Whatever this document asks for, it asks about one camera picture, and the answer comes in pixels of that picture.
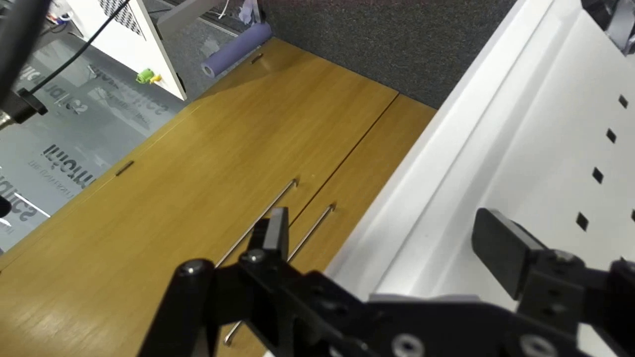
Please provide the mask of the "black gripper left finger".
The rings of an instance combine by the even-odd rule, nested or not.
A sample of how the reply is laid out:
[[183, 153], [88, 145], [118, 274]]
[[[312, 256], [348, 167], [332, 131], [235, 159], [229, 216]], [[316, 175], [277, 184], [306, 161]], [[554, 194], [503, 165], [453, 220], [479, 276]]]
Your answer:
[[251, 278], [281, 278], [291, 254], [289, 208], [275, 206], [261, 218], [253, 230], [247, 252], [241, 256], [241, 268]]

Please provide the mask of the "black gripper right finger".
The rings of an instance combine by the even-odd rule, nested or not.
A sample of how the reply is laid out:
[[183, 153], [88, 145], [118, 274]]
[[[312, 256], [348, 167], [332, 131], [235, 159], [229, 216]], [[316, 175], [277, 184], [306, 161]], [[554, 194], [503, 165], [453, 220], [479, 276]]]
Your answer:
[[537, 286], [552, 292], [564, 288], [556, 276], [556, 252], [501, 210], [477, 210], [471, 244], [513, 299]]

